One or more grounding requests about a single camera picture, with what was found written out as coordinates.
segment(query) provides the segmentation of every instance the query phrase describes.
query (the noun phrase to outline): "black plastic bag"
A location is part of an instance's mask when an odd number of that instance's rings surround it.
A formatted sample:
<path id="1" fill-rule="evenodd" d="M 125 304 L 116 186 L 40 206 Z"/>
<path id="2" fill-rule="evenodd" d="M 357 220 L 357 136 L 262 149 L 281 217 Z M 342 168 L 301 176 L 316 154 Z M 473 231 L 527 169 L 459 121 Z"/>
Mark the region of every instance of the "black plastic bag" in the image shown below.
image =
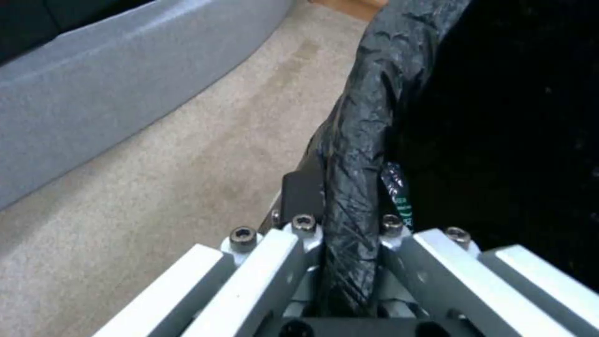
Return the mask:
<path id="1" fill-rule="evenodd" d="M 325 172 L 321 315 L 376 312 L 384 160 L 405 170 L 417 231 L 520 243 L 597 289 L 598 5 L 467 5 L 391 0 L 308 146 Z"/>
<path id="2" fill-rule="evenodd" d="M 391 1 L 359 44 L 343 95 L 308 151 L 325 171 L 320 315 L 372 316 L 378 256 L 379 171 L 394 110 L 426 76 L 437 41 L 467 1 Z"/>

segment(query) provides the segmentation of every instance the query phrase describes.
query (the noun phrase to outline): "gray upholstery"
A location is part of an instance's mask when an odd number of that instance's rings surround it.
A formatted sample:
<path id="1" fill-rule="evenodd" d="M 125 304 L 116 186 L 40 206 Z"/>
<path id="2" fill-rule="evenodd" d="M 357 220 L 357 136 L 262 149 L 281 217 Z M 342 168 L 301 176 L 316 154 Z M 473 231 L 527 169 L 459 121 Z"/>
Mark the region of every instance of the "gray upholstery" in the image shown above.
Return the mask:
<path id="1" fill-rule="evenodd" d="M 157 0 L 0 67 L 0 209 L 192 98 L 292 3 Z"/>

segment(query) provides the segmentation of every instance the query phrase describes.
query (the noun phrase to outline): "bolt head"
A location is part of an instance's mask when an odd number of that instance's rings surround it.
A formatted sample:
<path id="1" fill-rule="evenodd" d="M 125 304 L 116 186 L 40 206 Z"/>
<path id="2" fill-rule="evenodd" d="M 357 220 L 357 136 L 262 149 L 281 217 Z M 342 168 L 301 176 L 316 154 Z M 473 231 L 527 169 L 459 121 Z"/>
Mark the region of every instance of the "bolt head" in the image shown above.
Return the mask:
<path id="1" fill-rule="evenodd" d="M 460 247 L 466 250 L 468 249 L 468 247 L 470 246 L 470 242 L 472 241 L 470 233 L 459 227 L 448 227 L 447 229 L 445 229 L 445 235 L 449 239 L 457 243 Z"/>
<path id="2" fill-rule="evenodd" d="M 383 215 L 383 234 L 399 236 L 404 228 L 404 222 L 394 214 Z"/>
<path id="3" fill-rule="evenodd" d="M 313 236 L 316 232 L 316 219 L 309 214 L 298 214 L 291 220 L 291 231 L 301 238 Z"/>
<path id="4" fill-rule="evenodd" d="M 233 229 L 229 235 L 231 248 L 237 252 L 249 252 L 256 246 L 256 230 L 241 226 Z"/>
<path id="5" fill-rule="evenodd" d="M 278 209 L 275 208 L 270 212 L 270 221 L 273 227 L 277 227 L 279 225 L 281 221 L 281 213 Z"/>

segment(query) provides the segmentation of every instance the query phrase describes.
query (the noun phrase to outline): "beige carpet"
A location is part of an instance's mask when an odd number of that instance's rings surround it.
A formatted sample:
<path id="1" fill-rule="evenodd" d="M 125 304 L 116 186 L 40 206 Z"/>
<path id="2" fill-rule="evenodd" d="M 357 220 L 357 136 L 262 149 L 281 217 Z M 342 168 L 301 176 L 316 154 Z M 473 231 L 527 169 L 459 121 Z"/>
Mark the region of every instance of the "beige carpet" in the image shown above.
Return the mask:
<path id="1" fill-rule="evenodd" d="M 89 336 L 194 243 L 258 226 L 366 26 L 299 2 L 217 83 L 0 213 L 0 336 Z"/>

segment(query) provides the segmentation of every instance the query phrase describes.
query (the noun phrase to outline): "metal mount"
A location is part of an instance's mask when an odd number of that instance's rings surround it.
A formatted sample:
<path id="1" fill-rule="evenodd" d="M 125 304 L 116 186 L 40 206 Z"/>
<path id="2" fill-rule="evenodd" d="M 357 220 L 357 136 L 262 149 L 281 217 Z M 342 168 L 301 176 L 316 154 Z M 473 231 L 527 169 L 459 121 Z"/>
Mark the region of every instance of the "metal mount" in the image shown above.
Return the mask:
<path id="1" fill-rule="evenodd" d="M 390 227 L 383 225 L 380 237 L 377 296 L 391 318 L 303 317 L 316 294 L 323 245 L 322 227 L 307 215 L 264 238 L 256 234 L 255 246 L 245 230 L 225 239 L 223 252 L 195 246 L 95 337 L 423 336 L 422 329 L 450 336 L 599 336 L 599 296 L 524 247 L 481 253 L 461 230 L 412 234 Z"/>

